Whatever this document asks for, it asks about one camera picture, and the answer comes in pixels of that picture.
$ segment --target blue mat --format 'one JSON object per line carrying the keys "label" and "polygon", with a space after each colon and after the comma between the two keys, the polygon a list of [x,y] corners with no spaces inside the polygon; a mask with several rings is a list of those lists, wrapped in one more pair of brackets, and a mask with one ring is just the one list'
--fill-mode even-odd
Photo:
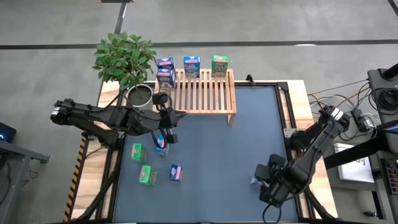
{"label": "blue mat", "polygon": [[[266,203],[250,185],[258,163],[286,156],[274,87],[237,88],[237,116],[187,115],[173,130],[179,142],[160,157],[150,134],[128,136],[123,152],[114,222],[256,222]],[[149,151],[158,171],[153,187],[138,183],[141,166],[131,160],[133,143]],[[172,164],[183,167],[181,185],[169,181]],[[268,221],[277,220],[271,207]],[[282,206],[283,221],[297,221],[294,201]]]}

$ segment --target wooden rack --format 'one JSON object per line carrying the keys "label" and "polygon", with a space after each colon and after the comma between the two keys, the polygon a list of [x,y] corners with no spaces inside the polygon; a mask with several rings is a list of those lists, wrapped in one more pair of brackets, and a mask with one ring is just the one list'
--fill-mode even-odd
{"label": "wooden rack", "polygon": [[[236,116],[234,72],[227,70],[227,76],[212,78],[211,69],[201,69],[200,78],[187,78],[184,69],[176,69],[176,88],[167,93],[173,99],[173,109],[188,114],[226,114],[231,125]],[[156,81],[155,93],[159,92]]]}

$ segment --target concrete floor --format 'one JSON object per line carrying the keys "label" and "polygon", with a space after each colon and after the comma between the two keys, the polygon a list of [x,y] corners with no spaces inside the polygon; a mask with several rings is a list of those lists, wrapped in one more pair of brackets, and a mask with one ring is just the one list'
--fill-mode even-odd
{"label": "concrete floor", "polygon": [[[113,32],[120,4],[96,0],[0,0],[0,45],[89,44]],[[398,39],[398,17],[387,0],[146,0],[128,4],[122,31],[154,42],[245,40]],[[210,68],[213,54],[228,55],[236,79],[302,79],[315,92],[356,80],[369,69],[397,63],[398,45],[291,47],[212,47],[156,49],[182,67],[185,55],[203,57]],[[100,81],[91,66],[94,50],[0,50],[0,122],[18,130],[16,144],[50,154],[47,165],[19,197],[12,223],[60,222],[80,130],[50,121],[56,100],[73,98],[95,104]],[[319,96],[350,96],[362,84]],[[374,113],[367,103],[361,107]],[[340,218],[392,223],[366,218],[374,209],[370,192],[333,189]]]}

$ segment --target wooden table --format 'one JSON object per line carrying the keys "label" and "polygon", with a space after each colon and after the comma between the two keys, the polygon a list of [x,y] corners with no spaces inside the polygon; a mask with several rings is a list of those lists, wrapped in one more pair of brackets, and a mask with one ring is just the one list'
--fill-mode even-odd
{"label": "wooden table", "polygon": [[[306,129],[313,124],[312,113],[303,80],[266,80],[259,82],[287,82],[289,85],[289,93],[292,101],[292,107],[297,128]],[[101,94],[99,96],[98,106],[106,106],[118,94],[118,91],[118,83],[103,83],[103,86],[101,87]],[[284,107],[285,120],[287,126],[289,127],[290,120],[288,111],[286,110],[287,103],[284,97],[284,93],[282,92],[281,97]],[[73,173],[70,192],[67,198],[67,207],[65,209],[64,221],[69,220],[69,218],[79,217],[86,210],[87,206],[93,201],[96,194],[100,190],[101,181],[103,179],[105,160],[107,157],[107,149],[101,149],[98,152],[90,155],[89,157],[84,159],[84,165],[82,163],[85,154],[88,154],[98,149],[99,147],[100,144],[97,140],[89,141],[88,139],[82,137],[80,141],[80,151],[78,153],[77,162],[75,165],[76,169]],[[116,154],[117,152],[113,152],[111,170],[114,167]],[[331,192],[323,159],[320,159],[317,162],[316,172],[313,176],[310,189],[314,193],[316,198],[320,201],[320,203],[326,208],[326,210],[334,217],[337,217],[335,202],[333,200],[333,195]],[[102,211],[102,216],[104,217],[108,212],[110,194],[111,189],[108,190],[106,198],[104,200],[104,206]],[[304,217],[308,217],[307,204],[303,197],[303,194],[300,196],[300,203],[302,204]]]}

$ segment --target green leaves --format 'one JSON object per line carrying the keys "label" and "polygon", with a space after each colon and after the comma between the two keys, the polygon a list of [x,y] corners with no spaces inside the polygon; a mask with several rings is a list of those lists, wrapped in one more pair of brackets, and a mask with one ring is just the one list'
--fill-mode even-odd
{"label": "green leaves", "polygon": [[142,40],[141,36],[108,33],[108,39],[101,40],[95,52],[96,61],[92,67],[100,70],[98,78],[107,81],[118,81],[130,87],[147,80],[149,62],[155,60],[156,52],[149,49],[153,43]]}

